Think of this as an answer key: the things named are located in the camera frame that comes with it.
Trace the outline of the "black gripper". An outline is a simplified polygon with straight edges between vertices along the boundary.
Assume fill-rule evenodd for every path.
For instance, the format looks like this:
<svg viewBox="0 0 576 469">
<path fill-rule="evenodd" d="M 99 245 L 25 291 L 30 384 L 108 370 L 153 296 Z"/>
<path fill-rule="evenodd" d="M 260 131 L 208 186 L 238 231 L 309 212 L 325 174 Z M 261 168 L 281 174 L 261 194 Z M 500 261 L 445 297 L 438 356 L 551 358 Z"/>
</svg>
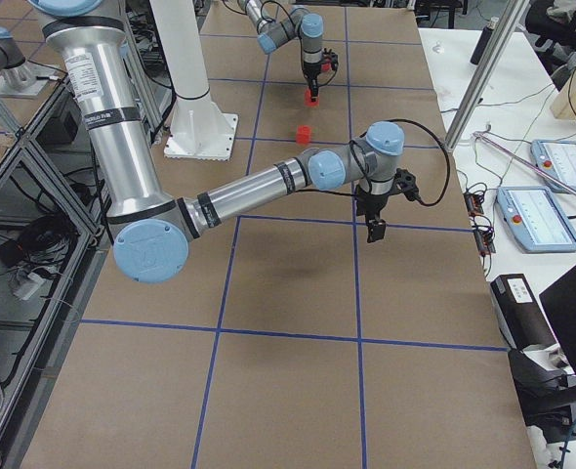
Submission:
<svg viewBox="0 0 576 469">
<path fill-rule="evenodd" d="M 386 221 L 381 211 L 391 196 L 403 194 L 409 201 L 420 199 L 416 177 L 406 169 L 398 168 L 386 181 L 361 180 L 355 188 L 356 215 L 363 216 L 367 227 L 367 242 L 374 243 L 385 238 Z"/>
<path fill-rule="evenodd" d="M 323 48 L 316 52 L 302 50 L 302 72 L 308 82 L 311 97 L 317 97 L 319 93 L 318 75 L 329 71 L 336 72 L 338 66 L 338 55 L 332 49 Z"/>
</svg>

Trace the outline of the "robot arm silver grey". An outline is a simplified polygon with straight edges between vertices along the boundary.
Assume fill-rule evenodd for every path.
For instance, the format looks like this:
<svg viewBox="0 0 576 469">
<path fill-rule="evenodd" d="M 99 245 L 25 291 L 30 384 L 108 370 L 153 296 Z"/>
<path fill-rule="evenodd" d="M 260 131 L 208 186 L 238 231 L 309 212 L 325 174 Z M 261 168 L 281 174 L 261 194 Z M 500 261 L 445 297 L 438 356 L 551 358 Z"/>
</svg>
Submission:
<svg viewBox="0 0 576 469">
<path fill-rule="evenodd" d="M 102 168 L 111 199 L 106 219 L 116 234 L 113 256 L 127 277 L 166 281 L 185 265 L 189 243 L 222 222 L 294 192 L 329 192 L 357 182 L 356 215 L 364 216 L 367 242 L 383 239 L 381 210 L 403 193 L 423 202 L 415 177 L 397 169 L 404 133 L 395 123 L 373 123 L 365 135 L 331 149 L 306 149 L 264 171 L 194 198 L 174 198 L 159 182 L 141 111 L 124 64 L 127 40 L 124 1 L 28 1 L 37 12 L 46 43 L 63 58 L 74 99 Z M 304 73 L 322 64 L 323 21 L 319 14 L 293 10 L 279 25 L 263 18 L 260 1 L 238 1 L 261 31 L 265 53 L 298 37 Z M 238 116 L 213 102 L 190 1 L 151 4 L 166 45 L 165 61 L 176 102 L 169 157 L 229 159 Z"/>
<path fill-rule="evenodd" d="M 335 77 L 339 65 L 338 55 L 323 47 L 323 17 L 303 6 L 287 11 L 277 1 L 239 0 L 236 4 L 255 27 L 266 55 L 299 41 L 301 70 L 308 85 L 306 104 L 316 106 L 320 89 Z"/>
</svg>

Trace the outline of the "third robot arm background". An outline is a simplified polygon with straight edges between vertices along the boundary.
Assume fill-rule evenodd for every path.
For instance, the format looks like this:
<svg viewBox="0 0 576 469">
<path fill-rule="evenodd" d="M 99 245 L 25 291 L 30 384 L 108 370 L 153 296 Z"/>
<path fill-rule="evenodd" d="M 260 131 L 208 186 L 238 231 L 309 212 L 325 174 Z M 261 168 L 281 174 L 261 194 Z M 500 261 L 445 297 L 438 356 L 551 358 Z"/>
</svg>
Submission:
<svg viewBox="0 0 576 469">
<path fill-rule="evenodd" d="M 0 96 L 34 98 L 44 87 L 59 81 L 53 65 L 30 63 L 10 31 L 0 26 Z"/>
</svg>

